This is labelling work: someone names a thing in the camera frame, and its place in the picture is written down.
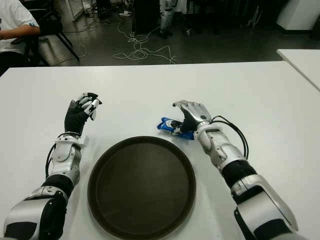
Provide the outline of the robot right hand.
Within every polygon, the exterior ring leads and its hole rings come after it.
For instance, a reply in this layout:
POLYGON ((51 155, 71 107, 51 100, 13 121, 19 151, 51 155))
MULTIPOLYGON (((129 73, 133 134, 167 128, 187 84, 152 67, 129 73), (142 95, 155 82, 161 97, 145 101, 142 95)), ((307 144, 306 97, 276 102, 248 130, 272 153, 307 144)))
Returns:
POLYGON ((202 126, 211 124, 212 117, 202 103, 180 100, 174 102, 172 106, 179 108, 184 115, 183 122, 173 131, 174 135, 195 132, 202 126))

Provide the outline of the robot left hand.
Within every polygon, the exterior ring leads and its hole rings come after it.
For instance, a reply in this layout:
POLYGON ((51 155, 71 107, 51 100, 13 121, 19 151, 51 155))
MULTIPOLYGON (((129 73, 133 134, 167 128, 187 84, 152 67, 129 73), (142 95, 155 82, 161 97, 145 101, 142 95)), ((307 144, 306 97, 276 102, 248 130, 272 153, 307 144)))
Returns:
POLYGON ((99 95, 93 92, 84 92, 71 100, 64 119, 64 131, 81 136, 88 119, 96 119, 97 108, 102 102, 99 95))

